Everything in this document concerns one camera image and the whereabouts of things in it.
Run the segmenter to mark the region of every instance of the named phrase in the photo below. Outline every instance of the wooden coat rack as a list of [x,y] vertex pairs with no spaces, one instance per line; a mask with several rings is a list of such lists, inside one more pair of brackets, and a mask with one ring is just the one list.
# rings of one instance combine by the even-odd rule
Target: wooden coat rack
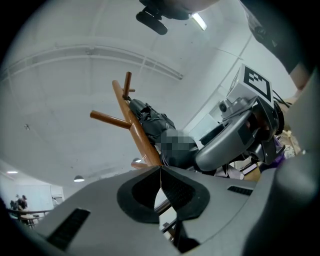
[[117,80],[112,81],[112,87],[122,111],[124,120],[98,112],[91,111],[90,117],[93,119],[100,120],[102,122],[118,126],[124,129],[128,129],[131,136],[142,156],[145,163],[132,162],[131,166],[136,169],[142,169],[150,166],[161,166],[159,154],[154,146],[149,142],[147,135],[145,134],[139,120],[135,114],[130,110],[128,101],[126,100],[129,96],[129,92],[135,92],[135,89],[130,89],[131,72],[127,72],[125,76],[125,82],[123,89],[120,87]]

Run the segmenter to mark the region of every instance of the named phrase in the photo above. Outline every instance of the black vent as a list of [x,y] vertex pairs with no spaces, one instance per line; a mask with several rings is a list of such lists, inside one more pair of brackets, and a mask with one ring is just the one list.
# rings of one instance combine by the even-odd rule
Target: black vent
[[246,195],[246,196],[250,196],[253,191],[252,189],[247,189],[239,186],[230,186],[228,187],[228,190],[242,194],[242,195]]
[[47,241],[64,251],[84,224],[89,214],[90,212],[87,210],[75,209],[49,236]]

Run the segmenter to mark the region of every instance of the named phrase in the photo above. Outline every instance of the ceiling light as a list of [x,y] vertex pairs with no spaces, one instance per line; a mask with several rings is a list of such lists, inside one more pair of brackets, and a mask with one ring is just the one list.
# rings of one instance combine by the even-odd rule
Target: ceiling light
[[207,24],[205,23],[205,21],[201,18],[201,16],[199,15],[199,13],[195,13],[194,15],[192,15],[192,19],[200,26],[200,28],[205,31],[207,28]]
[[73,180],[73,181],[74,181],[74,182],[84,182],[85,179],[84,179],[84,177],[82,177],[81,175],[77,175],[77,176],[74,177],[74,180]]
[[140,163],[141,162],[141,159],[136,157],[135,159],[132,160],[132,162],[136,162],[136,163]]

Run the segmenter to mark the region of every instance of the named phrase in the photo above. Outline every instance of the white box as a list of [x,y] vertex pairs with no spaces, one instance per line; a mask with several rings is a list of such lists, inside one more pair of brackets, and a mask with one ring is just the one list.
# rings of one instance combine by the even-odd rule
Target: white box
[[238,98],[247,101],[259,96],[274,108],[272,84],[252,68],[241,64],[235,75],[226,98],[233,103]]

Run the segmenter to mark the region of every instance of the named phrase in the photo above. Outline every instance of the black bag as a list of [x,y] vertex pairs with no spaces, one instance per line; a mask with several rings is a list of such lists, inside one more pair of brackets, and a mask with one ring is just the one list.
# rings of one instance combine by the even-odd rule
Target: black bag
[[158,113],[148,103],[132,99],[129,107],[139,120],[152,145],[156,143],[162,132],[167,129],[176,129],[174,122],[166,114]]

